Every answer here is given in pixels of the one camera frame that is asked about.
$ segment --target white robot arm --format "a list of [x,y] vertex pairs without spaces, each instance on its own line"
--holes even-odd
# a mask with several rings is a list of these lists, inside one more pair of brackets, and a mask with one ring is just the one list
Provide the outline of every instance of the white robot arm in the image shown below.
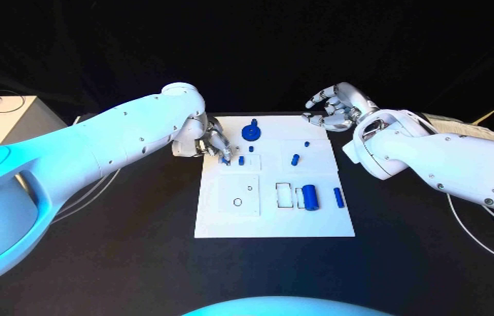
[[219,154],[229,163],[221,131],[195,87],[173,83],[85,122],[0,146],[0,274],[30,252],[72,194],[170,141],[176,156]]
[[408,111],[380,110],[348,83],[319,92],[306,103],[328,99],[329,116],[302,117],[329,131],[356,124],[346,156],[381,180],[411,167],[433,189],[484,206],[494,204],[494,141],[437,133],[427,121]]

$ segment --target blue object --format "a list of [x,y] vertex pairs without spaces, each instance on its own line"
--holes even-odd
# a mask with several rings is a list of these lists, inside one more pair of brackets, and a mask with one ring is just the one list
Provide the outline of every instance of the blue object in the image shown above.
[[257,127],[257,120],[252,119],[250,125],[241,129],[241,137],[247,141],[255,141],[260,138],[260,128]]
[[293,159],[291,159],[291,165],[296,166],[296,164],[299,163],[299,158],[300,156],[297,154],[293,155]]
[[335,190],[338,208],[343,208],[345,204],[342,202],[342,192],[339,191],[339,188],[335,188],[333,190]]
[[306,205],[307,211],[315,211],[319,209],[319,203],[316,201],[316,187],[310,185],[304,185],[302,187],[303,194],[303,204]]
[[255,315],[255,316],[391,316],[382,312],[367,309],[354,304],[335,302],[333,300],[319,300],[307,297],[251,297],[239,300],[212,304],[185,316],[226,316],[226,315]]

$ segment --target black background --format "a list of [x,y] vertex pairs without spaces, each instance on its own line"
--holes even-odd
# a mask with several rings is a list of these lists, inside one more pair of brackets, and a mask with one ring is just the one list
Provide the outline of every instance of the black background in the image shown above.
[[[47,229],[0,277],[0,314],[180,315],[225,300],[287,295],[393,315],[491,315],[494,257],[460,229],[445,194],[410,169],[374,178],[342,152],[351,132],[328,137],[354,238],[195,239],[202,160],[173,157],[166,147],[122,168],[98,200]],[[488,213],[452,200],[494,248]]]
[[0,82],[66,122],[195,84],[206,110],[297,111],[348,81],[382,108],[492,109],[492,0],[3,0]]

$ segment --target black table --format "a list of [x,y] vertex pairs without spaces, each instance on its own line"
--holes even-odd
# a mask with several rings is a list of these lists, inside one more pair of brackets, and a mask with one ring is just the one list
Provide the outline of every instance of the black table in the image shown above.
[[[0,277],[3,315],[176,315],[241,297],[293,295],[395,315],[491,315],[494,256],[410,170],[387,181],[329,133],[355,238],[195,239],[202,159],[170,147],[127,166]],[[494,222],[453,199],[494,247]]]

